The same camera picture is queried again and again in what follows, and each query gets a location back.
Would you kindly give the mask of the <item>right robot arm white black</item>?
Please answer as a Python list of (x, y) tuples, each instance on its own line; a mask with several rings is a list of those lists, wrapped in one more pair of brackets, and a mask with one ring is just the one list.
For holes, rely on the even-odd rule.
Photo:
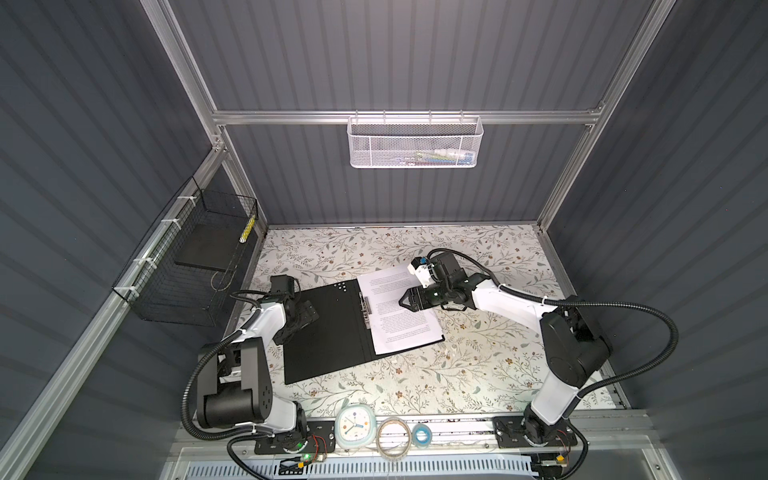
[[(587, 301), (575, 295), (549, 299), (515, 290), (503, 283), (479, 261), (471, 263), (476, 272), (461, 267), (462, 252), (435, 248), (408, 264), (418, 285), (409, 288), (398, 303), (420, 312), (439, 307), (445, 311), (467, 309), (490, 312), (511, 319), (539, 334), (548, 373), (533, 400), (526, 406), (519, 432), (533, 447), (545, 447), (560, 434), (572, 432), (581, 443), (576, 462), (562, 469), (560, 478), (572, 477), (586, 460), (589, 444), (570, 417), (583, 398), (609, 385), (646, 373), (667, 360), (679, 343), (679, 329), (666, 313), (633, 302)], [(625, 373), (591, 383), (590, 377), (609, 359), (612, 346), (600, 323), (588, 319), (586, 308), (634, 310), (661, 320), (669, 331), (662, 351), (644, 364)]]

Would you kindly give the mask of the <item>blue folder black inside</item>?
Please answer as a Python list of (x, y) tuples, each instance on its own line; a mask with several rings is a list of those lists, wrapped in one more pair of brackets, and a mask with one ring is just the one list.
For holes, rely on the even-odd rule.
[(375, 354), (372, 335), (361, 314), (355, 280), (301, 292), (319, 319), (299, 331), (283, 347), (287, 385), (386, 358)]

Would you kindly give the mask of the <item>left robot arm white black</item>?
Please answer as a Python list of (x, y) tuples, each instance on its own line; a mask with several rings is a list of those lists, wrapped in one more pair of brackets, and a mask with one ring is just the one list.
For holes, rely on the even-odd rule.
[(238, 290), (230, 297), (252, 309), (229, 335), (200, 351), (182, 394), (181, 424), (198, 440), (225, 440), (230, 459), (263, 479), (235, 453), (236, 444), (267, 439), (298, 452), (311, 437), (300, 403), (273, 391), (267, 347), (284, 343), (318, 315), (311, 303), (299, 302), (300, 283), (289, 275), (272, 276), (266, 292)]

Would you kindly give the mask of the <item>white printed paper stack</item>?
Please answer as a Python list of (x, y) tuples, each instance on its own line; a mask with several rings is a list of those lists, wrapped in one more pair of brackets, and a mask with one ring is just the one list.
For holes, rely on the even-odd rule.
[(378, 356), (444, 340), (442, 327), (432, 310), (412, 312), (399, 304), (410, 288), (421, 286), (409, 267), (409, 263), (404, 263), (357, 278), (360, 292), (370, 307), (368, 319)]

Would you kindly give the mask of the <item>metal folder lever clip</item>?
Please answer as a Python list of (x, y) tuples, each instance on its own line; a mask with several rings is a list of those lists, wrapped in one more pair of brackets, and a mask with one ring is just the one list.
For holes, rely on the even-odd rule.
[(360, 303), (361, 303), (361, 314), (363, 316), (365, 327), (368, 330), (370, 330), (371, 329), (370, 315), (372, 313), (372, 310), (371, 310), (371, 306), (368, 298), (365, 297), (363, 294), (360, 294)]

